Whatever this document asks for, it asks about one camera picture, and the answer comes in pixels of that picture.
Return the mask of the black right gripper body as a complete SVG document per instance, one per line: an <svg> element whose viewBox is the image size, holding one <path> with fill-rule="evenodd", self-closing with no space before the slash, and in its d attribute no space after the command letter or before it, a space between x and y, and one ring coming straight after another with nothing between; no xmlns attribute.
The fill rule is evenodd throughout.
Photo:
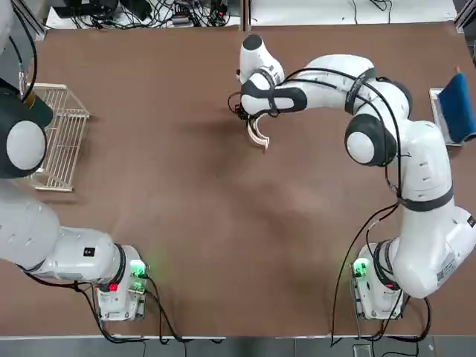
<svg viewBox="0 0 476 357"><path fill-rule="evenodd" d="M253 122L258 119L259 115L251 115L242 107L242 105L236 105L236 115L244 122Z"/></svg>

